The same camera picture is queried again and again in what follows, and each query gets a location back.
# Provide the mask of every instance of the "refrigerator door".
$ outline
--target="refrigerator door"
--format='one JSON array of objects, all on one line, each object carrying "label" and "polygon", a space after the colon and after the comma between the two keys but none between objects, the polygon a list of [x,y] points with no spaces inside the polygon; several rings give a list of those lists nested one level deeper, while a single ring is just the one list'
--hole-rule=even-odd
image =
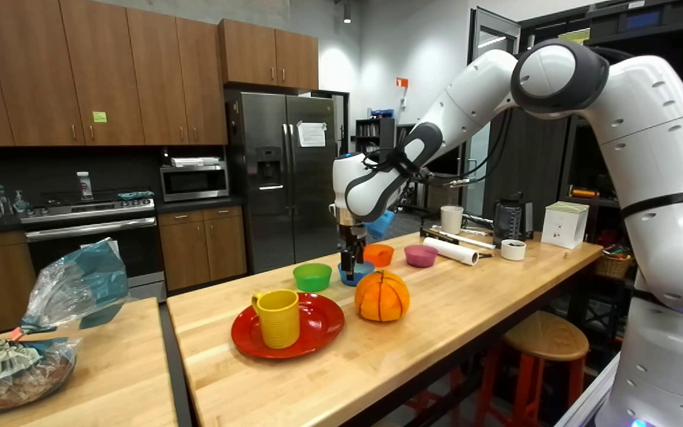
[{"label": "refrigerator door", "polygon": [[248,247],[254,274],[294,264],[285,105],[285,95],[241,95]]},{"label": "refrigerator door", "polygon": [[331,216],[334,105],[328,97],[287,97],[290,198],[296,262],[338,253],[338,224]]}]

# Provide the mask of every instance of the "orange pumpkin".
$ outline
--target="orange pumpkin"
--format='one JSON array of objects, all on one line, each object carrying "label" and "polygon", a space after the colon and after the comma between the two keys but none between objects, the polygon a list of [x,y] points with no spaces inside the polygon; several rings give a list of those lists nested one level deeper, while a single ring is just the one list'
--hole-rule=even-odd
[{"label": "orange pumpkin", "polygon": [[410,308],[405,282],[392,270],[375,270],[358,282],[358,317],[375,323],[394,323]]}]

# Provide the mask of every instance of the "yellow cup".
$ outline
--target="yellow cup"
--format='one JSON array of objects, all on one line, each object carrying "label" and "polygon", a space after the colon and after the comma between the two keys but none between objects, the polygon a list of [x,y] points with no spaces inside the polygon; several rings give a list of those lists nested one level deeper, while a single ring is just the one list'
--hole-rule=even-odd
[{"label": "yellow cup", "polygon": [[300,339],[296,291],[273,291],[253,296],[253,308],[261,319],[264,343],[270,350],[287,350]]}]

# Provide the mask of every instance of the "pink bowl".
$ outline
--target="pink bowl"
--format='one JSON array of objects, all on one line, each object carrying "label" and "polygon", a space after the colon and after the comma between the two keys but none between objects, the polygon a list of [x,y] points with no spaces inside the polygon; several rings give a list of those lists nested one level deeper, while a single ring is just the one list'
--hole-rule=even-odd
[{"label": "pink bowl", "polygon": [[435,247],[427,247],[427,244],[405,247],[405,262],[408,262],[408,266],[415,266],[415,268],[435,266],[436,255],[440,253]]}]

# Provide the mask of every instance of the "microwave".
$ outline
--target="microwave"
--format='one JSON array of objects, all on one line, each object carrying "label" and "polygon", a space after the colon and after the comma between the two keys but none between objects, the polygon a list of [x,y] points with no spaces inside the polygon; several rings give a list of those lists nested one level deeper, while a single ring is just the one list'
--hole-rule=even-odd
[{"label": "microwave", "polygon": [[197,166],[160,166],[161,200],[192,203],[230,198],[228,164],[209,162]]}]

